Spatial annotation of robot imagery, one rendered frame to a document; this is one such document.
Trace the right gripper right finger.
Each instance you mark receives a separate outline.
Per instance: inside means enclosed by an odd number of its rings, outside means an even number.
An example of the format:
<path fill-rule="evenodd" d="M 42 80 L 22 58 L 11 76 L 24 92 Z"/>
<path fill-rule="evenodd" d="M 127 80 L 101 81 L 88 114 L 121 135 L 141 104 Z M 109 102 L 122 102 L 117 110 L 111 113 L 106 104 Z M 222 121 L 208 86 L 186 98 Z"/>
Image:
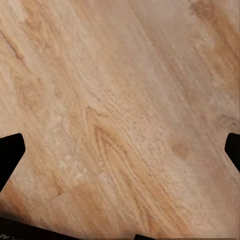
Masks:
<path fill-rule="evenodd" d="M 240 134 L 229 133 L 224 150 L 240 172 Z"/>

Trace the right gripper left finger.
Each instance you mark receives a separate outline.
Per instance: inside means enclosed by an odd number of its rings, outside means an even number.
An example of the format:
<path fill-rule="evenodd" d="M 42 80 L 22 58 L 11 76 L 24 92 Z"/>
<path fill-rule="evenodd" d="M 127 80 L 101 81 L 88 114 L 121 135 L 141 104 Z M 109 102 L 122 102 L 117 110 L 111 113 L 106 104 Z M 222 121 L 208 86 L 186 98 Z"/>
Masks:
<path fill-rule="evenodd" d="M 26 151 L 21 133 L 0 138 L 0 192 Z"/>

